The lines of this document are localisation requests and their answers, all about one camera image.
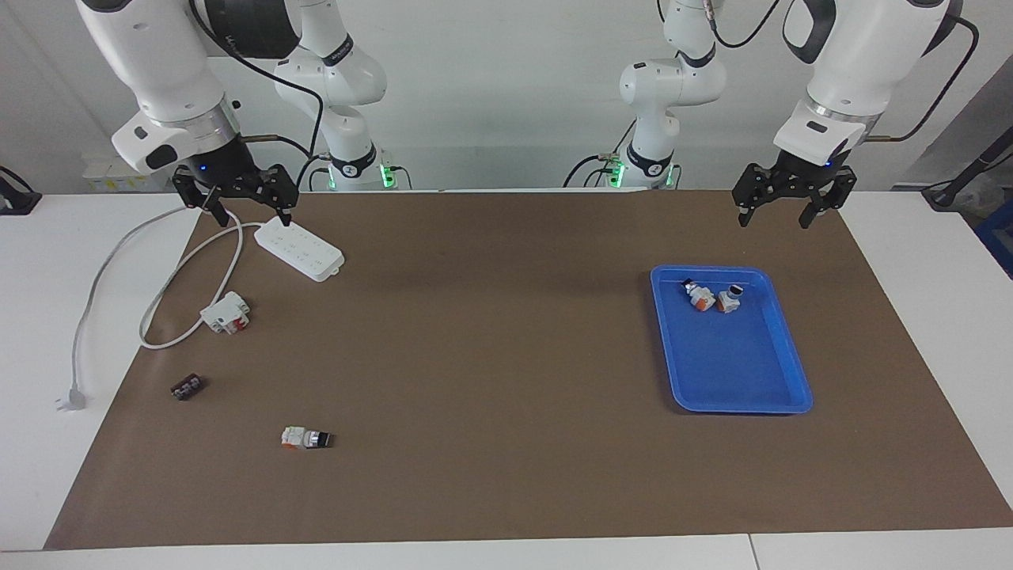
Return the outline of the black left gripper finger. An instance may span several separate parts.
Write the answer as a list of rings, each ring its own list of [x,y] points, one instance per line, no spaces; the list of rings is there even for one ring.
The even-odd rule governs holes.
[[[748,165],[742,172],[737,184],[732,188],[732,199],[737,205],[738,224],[748,227],[753,214],[760,206],[771,203],[780,198],[776,185],[776,177],[780,170],[771,167],[766,169],[760,165]]]
[[[854,170],[850,166],[843,166],[833,177],[832,183],[825,185],[824,188],[815,188],[813,184],[808,184],[804,197],[810,202],[799,216],[799,226],[807,230],[822,214],[842,208],[856,182],[857,176]]]

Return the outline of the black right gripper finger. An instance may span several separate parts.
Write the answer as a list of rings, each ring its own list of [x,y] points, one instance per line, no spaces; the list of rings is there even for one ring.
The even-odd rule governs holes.
[[[217,221],[220,227],[226,228],[230,224],[230,215],[224,206],[218,201],[218,190],[203,190],[199,186],[193,173],[188,167],[177,167],[173,172],[173,187],[182,203],[191,209],[200,209],[210,214]]]
[[[299,197],[299,188],[285,166],[272,165],[264,170],[265,205],[271,207],[283,226],[289,227],[292,224],[292,213]]]

